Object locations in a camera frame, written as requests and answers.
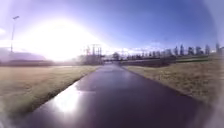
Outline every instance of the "sky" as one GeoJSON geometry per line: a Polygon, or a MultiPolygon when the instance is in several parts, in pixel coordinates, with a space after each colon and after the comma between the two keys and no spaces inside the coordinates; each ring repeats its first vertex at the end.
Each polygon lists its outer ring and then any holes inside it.
{"type": "MultiPolygon", "coordinates": [[[[181,44],[186,47],[204,47],[206,44],[214,47],[215,43],[223,42],[220,33],[224,31],[219,29],[223,28],[223,26],[219,26],[222,19],[217,19],[217,17],[223,17],[219,13],[223,12],[223,9],[217,10],[218,5],[215,5],[212,0],[0,1],[0,40],[10,39],[12,17],[18,15],[20,18],[16,22],[14,40],[20,40],[18,41],[20,43],[33,35],[36,36],[33,38],[35,40],[43,38],[42,31],[39,33],[33,31],[42,26],[56,24],[54,21],[58,24],[75,24],[75,26],[73,25],[74,29],[78,28],[78,30],[85,30],[83,33],[88,33],[86,36],[77,31],[64,30],[63,33],[75,33],[74,37],[72,34],[69,34],[69,37],[66,35],[67,41],[83,36],[86,42],[95,43],[97,40],[109,48],[157,50],[174,48],[181,44]]],[[[58,40],[58,36],[51,36],[54,38],[53,41],[58,40]]],[[[34,42],[29,41],[28,43],[25,45],[33,46],[33,49],[36,49],[37,45],[34,45],[34,42]]],[[[44,43],[42,45],[39,43],[39,49],[47,45],[46,41],[44,43]]],[[[58,48],[68,45],[64,42],[59,43],[58,41],[54,45],[58,45],[58,48]]],[[[72,43],[73,47],[80,45],[75,39],[72,43]]]]}

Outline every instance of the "lamp post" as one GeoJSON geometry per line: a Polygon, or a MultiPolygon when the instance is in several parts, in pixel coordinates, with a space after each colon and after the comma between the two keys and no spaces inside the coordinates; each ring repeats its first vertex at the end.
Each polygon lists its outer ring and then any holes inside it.
{"type": "Polygon", "coordinates": [[[13,54],[13,39],[14,39],[14,34],[15,34],[15,29],[16,29],[16,20],[19,18],[19,16],[13,17],[13,28],[12,28],[12,37],[11,37],[11,55],[13,54]]]}

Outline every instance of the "bare tree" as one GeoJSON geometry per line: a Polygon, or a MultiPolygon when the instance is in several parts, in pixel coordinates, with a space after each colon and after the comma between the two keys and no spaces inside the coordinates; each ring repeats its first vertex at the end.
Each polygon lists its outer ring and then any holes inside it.
{"type": "Polygon", "coordinates": [[[113,58],[114,58],[114,60],[119,60],[120,55],[119,55],[117,52],[115,52],[115,53],[113,54],[113,58]]]}
{"type": "Polygon", "coordinates": [[[197,46],[196,47],[196,55],[201,55],[201,54],[202,54],[201,47],[197,46]]]}
{"type": "Polygon", "coordinates": [[[178,56],[178,48],[177,47],[174,48],[173,52],[174,52],[175,56],[178,56]]]}
{"type": "Polygon", "coordinates": [[[166,50],[166,54],[167,54],[167,56],[172,56],[171,49],[167,49],[167,50],[166,50]]]}
{"type": "Polygon", "coordinates": [[[194,55],[194,48],[193,47],[188,48],[188,55],[194,55]]]}
{"type": "Polygon", "coordinates": [[[153,58],[156,57],[156,52],[155,52],[155,51],[152,52],[152,57],[153,57],[153,58]]]}
{"type": "Polygon", "coordinates": [[[180,55],[184,56],[184,46],[183,45],[180,46],[180,55]]]}
{"type": "Polygon", "coordinates": [[[210,47],[208,45],[205,46],[205,54],[206,55],[210,54],[210,47]]]}
{"type": "Polygon", "coordinates": [[[220,53],[220,45],[219,45],[219,43],[216,44],[216,53],[220,53]]]}

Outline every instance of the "tree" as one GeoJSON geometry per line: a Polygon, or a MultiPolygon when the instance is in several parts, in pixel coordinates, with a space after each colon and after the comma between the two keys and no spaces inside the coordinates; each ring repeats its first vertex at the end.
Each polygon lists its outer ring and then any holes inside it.
{"type": "Polygon", "coordinates": [[[206,55],[210,54],[210,47],[208,45],[205,46],[205,54],[206,55]]]}
{"type": "Polygon", "coordinates": [[[183,45],[180,46],[180,55],[184,56],[184,46],[183,45]]]}
{"type": "Polygon", "coordinates": [[[178,48],[177,47],[174,48],[173,52],[174,52],[175,56],[178,56],[178,48]]]}
{"type": "Polygon", "coordinates": [[[188,48],[188,55],[194,55],[194,48],[193,47],[188,48]]]}
{"type": "Polygon", "coordinates": [[[220,53],[220,45],[219,45],[219,43],[216,44],[216,53],[220,53]]]}
{"type": "Polygon", "coordinates": [[[119,60],[120,55],[119,55],[117,52],[115,52],[115,53],[113,54],[113,58],[114,58],[114,60],[119,60]]]}
{"type": "Polygon", "coordinates": [[[203,54],[202,50],[201,50],[201,47],[197,46],[196,47],[196,55],[201,55],[201,54],[203,54]]]}

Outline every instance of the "wet road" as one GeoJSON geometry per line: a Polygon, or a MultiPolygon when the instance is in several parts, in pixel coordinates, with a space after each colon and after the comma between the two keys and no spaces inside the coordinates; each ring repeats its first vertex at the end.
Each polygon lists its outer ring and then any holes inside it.
{"type": "Polygon", "coordinates": [[[204,105],[116,65],[103,66],[28,115],[23,128],[188,128],[204,105]]]}

